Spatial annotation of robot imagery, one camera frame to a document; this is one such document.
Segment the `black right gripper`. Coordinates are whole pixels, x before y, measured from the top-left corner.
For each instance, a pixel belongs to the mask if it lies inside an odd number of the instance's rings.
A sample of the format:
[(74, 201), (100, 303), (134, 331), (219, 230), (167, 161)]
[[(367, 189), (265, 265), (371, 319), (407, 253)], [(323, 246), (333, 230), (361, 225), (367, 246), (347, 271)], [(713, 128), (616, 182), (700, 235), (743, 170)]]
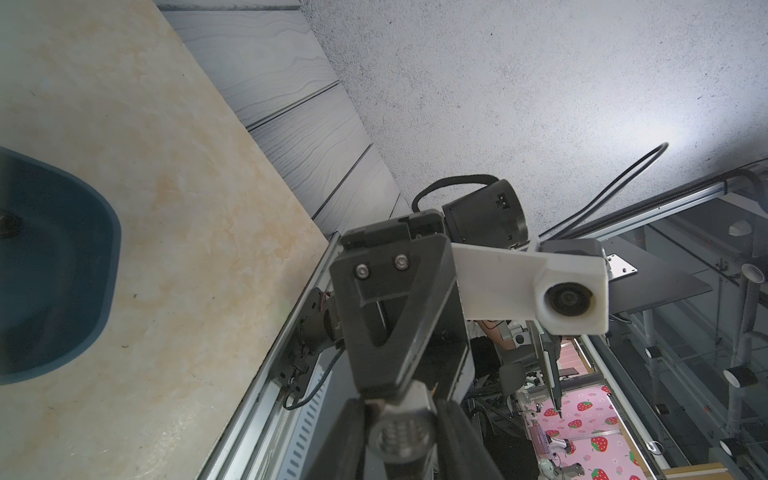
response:
[(402, 396), (412, 380), (461, 404), (474, 381), (451, 242), (430, 209), (357, 227), (330, 267), (353, 379), (364, 399)]

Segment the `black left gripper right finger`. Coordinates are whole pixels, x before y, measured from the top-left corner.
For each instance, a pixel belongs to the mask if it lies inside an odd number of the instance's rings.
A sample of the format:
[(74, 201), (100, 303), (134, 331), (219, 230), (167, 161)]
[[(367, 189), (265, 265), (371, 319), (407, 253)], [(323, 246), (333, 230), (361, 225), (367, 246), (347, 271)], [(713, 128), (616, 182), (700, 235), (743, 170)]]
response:
[(460, 405), (437, 400), (436, 410), (440, 478), (502, 480), (501, 472)]

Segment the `teal plastic storage box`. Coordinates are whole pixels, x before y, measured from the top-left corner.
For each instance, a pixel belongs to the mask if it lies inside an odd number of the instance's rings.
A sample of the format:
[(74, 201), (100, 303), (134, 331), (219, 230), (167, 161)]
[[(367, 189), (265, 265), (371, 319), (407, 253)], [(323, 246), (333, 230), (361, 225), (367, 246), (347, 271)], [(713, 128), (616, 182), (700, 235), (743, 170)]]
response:
[(72, 361), (104, 330), (118, 273), (121, 226), (76, 176), (4, 148), (1, 210), (23, 220), (1, 240), (1, 382)]

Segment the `black hex nut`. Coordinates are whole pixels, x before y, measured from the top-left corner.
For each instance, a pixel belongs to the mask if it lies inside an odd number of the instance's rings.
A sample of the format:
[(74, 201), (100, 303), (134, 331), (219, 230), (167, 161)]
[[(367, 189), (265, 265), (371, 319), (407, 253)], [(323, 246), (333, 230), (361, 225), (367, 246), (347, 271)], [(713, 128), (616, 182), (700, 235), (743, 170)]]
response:
[(12, 239), (18, 236), (23, 229), (23, 220), (17, 215), (1, 210), (0, 211), (0, 239)]

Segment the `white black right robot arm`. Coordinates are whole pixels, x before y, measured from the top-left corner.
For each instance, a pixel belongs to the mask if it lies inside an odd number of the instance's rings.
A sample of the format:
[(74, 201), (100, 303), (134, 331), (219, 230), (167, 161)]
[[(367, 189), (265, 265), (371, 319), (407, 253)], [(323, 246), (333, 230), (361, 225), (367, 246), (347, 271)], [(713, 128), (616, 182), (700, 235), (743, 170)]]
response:
[(344, 234), (330, 267), (335, 319), (365, 401), (393, 403), (412, 381), (452, 396), (469, 353), (454, 244), (508, 249), (527, 241), (520, 202), (506, 180), (464, 175), (438, 180), (477, 190), (440, 211), (421, 211)]

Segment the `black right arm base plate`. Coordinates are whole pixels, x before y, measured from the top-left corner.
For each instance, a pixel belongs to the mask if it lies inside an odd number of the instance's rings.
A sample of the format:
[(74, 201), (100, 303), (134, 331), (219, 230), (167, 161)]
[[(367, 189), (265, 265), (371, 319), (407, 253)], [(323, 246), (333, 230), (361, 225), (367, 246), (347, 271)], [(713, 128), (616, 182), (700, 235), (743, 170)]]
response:
[(288, 390), (292, 399), (302, 399), (320, 354), (341, 337), (332, 294), (314, 287), (299, 310), (294, 329), (271, 375)]

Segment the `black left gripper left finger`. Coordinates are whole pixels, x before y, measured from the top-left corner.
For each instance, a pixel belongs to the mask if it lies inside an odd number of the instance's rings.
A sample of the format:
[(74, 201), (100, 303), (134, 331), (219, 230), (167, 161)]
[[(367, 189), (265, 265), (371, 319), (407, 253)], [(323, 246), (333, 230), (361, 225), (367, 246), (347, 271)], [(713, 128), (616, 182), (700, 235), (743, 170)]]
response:
[(364, 478), (365, 402), (348, 399), (319, 453), (305, 474), (310, 480), (356, 480)]

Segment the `silver hex nut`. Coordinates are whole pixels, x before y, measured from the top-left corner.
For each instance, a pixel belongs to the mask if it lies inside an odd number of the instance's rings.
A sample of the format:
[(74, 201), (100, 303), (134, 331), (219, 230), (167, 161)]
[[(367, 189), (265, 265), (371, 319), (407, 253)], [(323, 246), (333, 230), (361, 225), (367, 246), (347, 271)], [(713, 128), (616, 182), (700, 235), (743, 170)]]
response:
[(426, 457), (436, 442), (436, 407), (426, 385), (413, 380), (393, 399), (366, 401), (367, 445), (385, 463), (408, 464)]

